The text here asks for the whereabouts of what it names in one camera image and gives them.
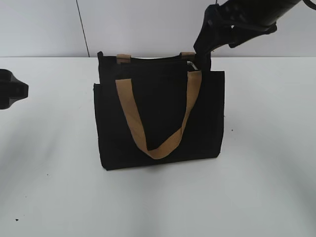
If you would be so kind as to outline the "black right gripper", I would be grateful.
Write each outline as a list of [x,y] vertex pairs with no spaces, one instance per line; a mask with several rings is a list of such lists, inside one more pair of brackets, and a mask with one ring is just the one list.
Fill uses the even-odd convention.
[[203,25],[195,41],[196,61],[210,67],[211,52],[224,45],[235,48],[251,39],[277,31],[276,22],[261,23],[255,9],[242,0],[212,4],[204,12]]

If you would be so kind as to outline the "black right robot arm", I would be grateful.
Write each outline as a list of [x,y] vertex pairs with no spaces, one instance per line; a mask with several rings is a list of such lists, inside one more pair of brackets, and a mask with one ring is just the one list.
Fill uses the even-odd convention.
[[277,31],[277,20],[298,0],[228,0],[204,12],[203,24],[194,44],[201,60],[224,45],[235,48],[251,39]]

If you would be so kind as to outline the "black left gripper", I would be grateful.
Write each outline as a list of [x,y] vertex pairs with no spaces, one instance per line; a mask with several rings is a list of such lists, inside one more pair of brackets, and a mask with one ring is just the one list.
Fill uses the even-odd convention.
[[12,72],[0,70],[0,109],[5,110],[19,100],[28,97],[29,86],[19,80],[11,81]]

